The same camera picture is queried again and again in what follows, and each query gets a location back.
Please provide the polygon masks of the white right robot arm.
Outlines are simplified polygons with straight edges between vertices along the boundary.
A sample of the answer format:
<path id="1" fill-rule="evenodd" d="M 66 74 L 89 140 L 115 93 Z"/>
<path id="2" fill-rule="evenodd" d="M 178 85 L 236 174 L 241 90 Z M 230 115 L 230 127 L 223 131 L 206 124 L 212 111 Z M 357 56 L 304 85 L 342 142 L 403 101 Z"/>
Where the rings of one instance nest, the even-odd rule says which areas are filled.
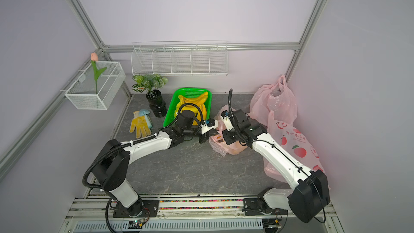
<path id="1" fill-rule="evenodd" d="M 283 176 L 292 193 L 283 196 L 273 188 L 263 192 L 263 201 L 271 209 L 290 210 L 302 222 L 308 223 L 331 202 L 328 179 L 321 171 L 313 171 L 284 150 L 258 125 L 233 125 L 225 121 L 223 138 L 227 143 L 240 141 L 261 154 Z"/>

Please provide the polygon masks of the yellow banana bunch in basket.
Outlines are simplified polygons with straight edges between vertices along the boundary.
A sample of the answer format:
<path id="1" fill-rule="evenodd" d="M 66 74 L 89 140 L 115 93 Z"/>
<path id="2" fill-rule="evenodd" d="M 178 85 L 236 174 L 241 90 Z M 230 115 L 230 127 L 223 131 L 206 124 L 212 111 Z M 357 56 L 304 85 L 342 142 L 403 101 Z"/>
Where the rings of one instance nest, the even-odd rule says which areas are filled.
<path id="1" fill-rule="evenodd" d="M 176 110 L 175 110 L 175 113 L 174 113 L 174 117 L 177 117 L 178 110 L 180 109 L 180 107 L 183 104 L 192 103 L 192 104 L 195 104 L 196 106 L 198 106 L 198 108 L 202 111 L 204 120 L 207 118 L 207 109 L 206 109 L 206 106 L 205 106 L 205 102 L 208 99 L 208 92 L 202 93 L 197 98 L 186 98 L 183 95 L 178 95 L 178 99 L 179 99 L 179 103 L 176 105 Z M 197 120 L 201 121 L 201 115 L 199 114 L 199 111 L 198 111 L 197 108 L 195 108 L 191 105 L 190 106 L 187 105 L 182 109 L 182 111 L 185 111 L 185 110 L 189 110 L 189 111 L 194 112 L 197 116 Z"/>

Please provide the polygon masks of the pink peach printed bag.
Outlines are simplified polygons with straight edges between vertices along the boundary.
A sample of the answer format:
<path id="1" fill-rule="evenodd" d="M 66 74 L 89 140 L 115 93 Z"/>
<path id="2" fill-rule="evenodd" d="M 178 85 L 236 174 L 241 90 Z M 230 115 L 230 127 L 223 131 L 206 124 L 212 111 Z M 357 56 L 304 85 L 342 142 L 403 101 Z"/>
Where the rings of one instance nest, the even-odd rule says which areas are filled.
<path id="1" fill-rule="evenodd" d="M 316 149 L 293 125 L 274 119 L 274 112 L 268 114 L 268 133 L 284 150 L 313 171 L 325 172 Z"/>

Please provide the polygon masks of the plain pink plastic bag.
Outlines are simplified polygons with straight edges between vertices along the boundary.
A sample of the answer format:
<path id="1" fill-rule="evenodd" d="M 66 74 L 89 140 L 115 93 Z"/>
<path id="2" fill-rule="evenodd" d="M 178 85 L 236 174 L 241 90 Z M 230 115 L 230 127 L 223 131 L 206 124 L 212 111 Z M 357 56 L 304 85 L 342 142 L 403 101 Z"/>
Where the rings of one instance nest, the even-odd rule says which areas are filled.
<path id="1" fill-rule="evenodd" d="M 249 116 L 264 126 L 268 126 L 270 120 L 292 125 L 297 115 L 296 98 L 284 75 L 278 78 L 277 83 L 260 87 L 250 102 Z"/>

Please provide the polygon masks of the green plastic basket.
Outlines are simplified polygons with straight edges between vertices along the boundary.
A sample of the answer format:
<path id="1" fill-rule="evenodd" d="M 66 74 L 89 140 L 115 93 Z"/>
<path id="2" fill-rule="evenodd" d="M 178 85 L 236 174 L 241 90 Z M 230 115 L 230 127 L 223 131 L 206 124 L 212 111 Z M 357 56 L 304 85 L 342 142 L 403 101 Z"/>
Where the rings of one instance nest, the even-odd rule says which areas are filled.
<path id="1" fill-rule="evenodd" d="M 177 111 L 177 104 L 180 102 L 179 96 L 183 96 L 185 98 L 189 98 L 189 99 L 193 99 L 193 98 L 197 98 L 201 95 L 203 95 L 204 93 L 207 93 L 207 99 L 206 102 L 204 103 L 205 108 L 206 108 L 206 114 L 203 116 L 205 120 L 210 118 L 210 111 L 211 111 L 211 101 L 212 101 L 212 93 L 207 90 L 207 89 L 203 89 L 203 88 L 180 88 L 178 90 L 176 90 L 172 96 L 172 100 L 170 102 L 169 108 L 168 108 L 168 112 L 166 114 L 165 120 L 164 120 L 164 127 L 167 127 L 169 124 L 171 124 L 173 122 L 173 120 L 175 119 L 175 113 Z"/>

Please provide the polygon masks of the black ceramic vase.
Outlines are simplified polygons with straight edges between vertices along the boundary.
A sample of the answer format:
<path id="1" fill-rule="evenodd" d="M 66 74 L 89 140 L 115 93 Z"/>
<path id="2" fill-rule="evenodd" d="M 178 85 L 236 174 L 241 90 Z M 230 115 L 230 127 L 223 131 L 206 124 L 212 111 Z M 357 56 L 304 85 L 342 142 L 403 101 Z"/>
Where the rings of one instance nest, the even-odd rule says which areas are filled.
<path id="1" fill-rule="evenodd" d="M 159 90 L 151 90 L 146 94 L 150 109 L 157 118 L 162 118 L 167 114 L 166 102 Z"/>

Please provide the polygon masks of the yellow knitted work glove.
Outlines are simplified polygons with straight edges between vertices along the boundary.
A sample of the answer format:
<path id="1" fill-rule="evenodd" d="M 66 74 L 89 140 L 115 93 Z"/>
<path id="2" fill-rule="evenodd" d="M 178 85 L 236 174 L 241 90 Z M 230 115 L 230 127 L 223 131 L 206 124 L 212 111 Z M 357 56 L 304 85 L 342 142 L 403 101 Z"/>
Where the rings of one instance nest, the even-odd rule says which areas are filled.
<path id="1" fill-rule="evenodd" d="M 145 138 L 151 135 L 151 128 L 148 128 L 144 117 L 138 116 L 139 111 L 133 112 L 134 118 L 130 124 L 130 133 L 135 133 L 137 139 Z"/>

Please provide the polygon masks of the green variegated artificial plant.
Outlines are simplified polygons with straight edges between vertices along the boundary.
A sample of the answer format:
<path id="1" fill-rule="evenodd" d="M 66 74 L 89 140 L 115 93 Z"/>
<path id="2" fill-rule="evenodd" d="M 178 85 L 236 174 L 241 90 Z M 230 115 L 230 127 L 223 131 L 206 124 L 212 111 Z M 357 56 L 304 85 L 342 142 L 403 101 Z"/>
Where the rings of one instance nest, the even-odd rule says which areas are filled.
<path id="1" fill-rule="evenodd" d="M 156 99 L 159 95 L 159 89 L 163 88 L 169 82 L 167 77 L 163 77 L 160 74 L 135 74 L 132 79 L 135 82 L 132 86 L 133 91 L 138 93 L 146 91 L 146 96 L 149 99 Z"/>

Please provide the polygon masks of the artificial pink tulip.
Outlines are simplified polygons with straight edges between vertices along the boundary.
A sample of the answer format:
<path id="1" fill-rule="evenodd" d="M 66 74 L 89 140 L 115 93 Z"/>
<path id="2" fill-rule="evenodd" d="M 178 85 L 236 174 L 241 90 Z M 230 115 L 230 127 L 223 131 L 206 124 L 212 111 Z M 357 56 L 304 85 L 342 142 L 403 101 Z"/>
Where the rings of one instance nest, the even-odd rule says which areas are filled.
<path id="1" fill-rule="evenodd" d="M 98 55 L 95 52 L 91 53 L 91 66 L 92 66 L 93 74 L 94 74 L 93 77 L 94 77 L 94 82 L 95 82 L 96 94 L 98 94 L 98 92 L 99 92 L 99 90 L 98 90 L 98 79 L 107 70 L 106 66 L 99 69 L 97 67 L 97 62 L 98 61 L 99 61 Z"/>

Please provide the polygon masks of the aluminium frame profile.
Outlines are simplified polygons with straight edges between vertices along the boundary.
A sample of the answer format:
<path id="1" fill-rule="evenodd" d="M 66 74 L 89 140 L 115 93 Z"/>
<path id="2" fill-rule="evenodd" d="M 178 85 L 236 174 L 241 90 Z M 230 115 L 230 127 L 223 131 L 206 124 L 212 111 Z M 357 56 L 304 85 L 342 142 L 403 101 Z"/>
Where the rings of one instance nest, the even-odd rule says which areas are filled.
<path id="1" fill-rule="evenodd" d="M 92 21 L 88 17 L 84 7 L 80 0 L 66 0 L 71 10 L 75 14 L 78 21 L 92 40 L 93 44 L 97 47 L 95 52 L 100 57 L 104 57 L 106 60 L 111 60 L 110 54 L 125 53 L 133 50 L 129 45 L 105 45 Z M 293 69 L 296 66 L 297 60 L 301 50 L 304 48 L 318 18 L 320 17 L 323 7 L 326 5 L 327 0 L 317 0 L 309 21 L 305 26 L 303 35 L 298 42 L 294 43 L 222 43 L 220 45 L 226 46 L 229 51 L 253 51 L 253 50 L 293 50 L 295 52 L 294 57 L 287 69 L 287 76 L 293 73 Z M 64 95 L 66 89 L 59 91 L 47 107 L 40 112 L 39 115 L 31 122 L 31 124 L 22 132 L 17 140 L 10 146 L 10 148 L 1 156 L 1 181 L 3 181 L 7 174 L 18 163 L 19 159 L 28 150 L 31 144 L 41 134 L 47 124 L 53 119 L 56 113 L 59 111 L 63 103 L 67 100 Z"/>

